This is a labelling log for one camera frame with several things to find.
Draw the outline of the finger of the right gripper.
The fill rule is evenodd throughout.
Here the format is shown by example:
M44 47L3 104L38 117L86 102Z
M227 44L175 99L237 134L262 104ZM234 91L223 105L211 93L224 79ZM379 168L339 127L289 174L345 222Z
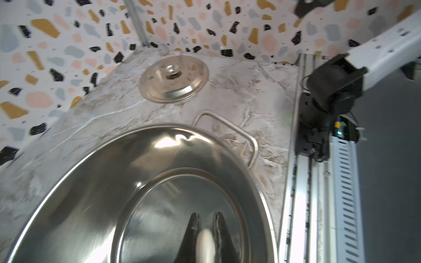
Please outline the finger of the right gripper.
M312 0L308 2L305 0L298 0L297 5L294 9L294 14L298 18L303 18L315 8L326 7L332 2L334 2L334 0Z

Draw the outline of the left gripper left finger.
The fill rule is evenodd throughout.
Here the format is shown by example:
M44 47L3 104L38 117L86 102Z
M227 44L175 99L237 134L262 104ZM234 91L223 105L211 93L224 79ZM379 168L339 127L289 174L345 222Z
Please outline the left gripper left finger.
M200 215L192 213L174 263L196 262L196 242L201 230L202 225Z

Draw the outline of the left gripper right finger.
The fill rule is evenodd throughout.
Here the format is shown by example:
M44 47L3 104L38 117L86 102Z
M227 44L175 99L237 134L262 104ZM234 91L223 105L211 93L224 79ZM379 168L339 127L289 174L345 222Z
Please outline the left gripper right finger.
M232 243L230 232L221 211L213 214L213 238L216 246L216 263L239 263L239 257Z

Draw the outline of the stainless steel pot lid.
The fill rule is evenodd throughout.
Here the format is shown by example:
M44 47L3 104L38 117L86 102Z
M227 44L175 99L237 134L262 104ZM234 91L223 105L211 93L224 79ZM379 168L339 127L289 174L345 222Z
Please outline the stainless steel pot lid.
M209 80L209 68L200 59L178 55L159 60L142 74L138 89L147 100L175 103L194 96Z

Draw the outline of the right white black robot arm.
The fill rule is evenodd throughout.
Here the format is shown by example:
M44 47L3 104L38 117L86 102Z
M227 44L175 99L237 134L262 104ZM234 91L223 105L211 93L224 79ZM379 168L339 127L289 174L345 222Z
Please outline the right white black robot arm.
M300 98L300 115L345 114L363 92L421 55L421 12L339 54L312 72Z

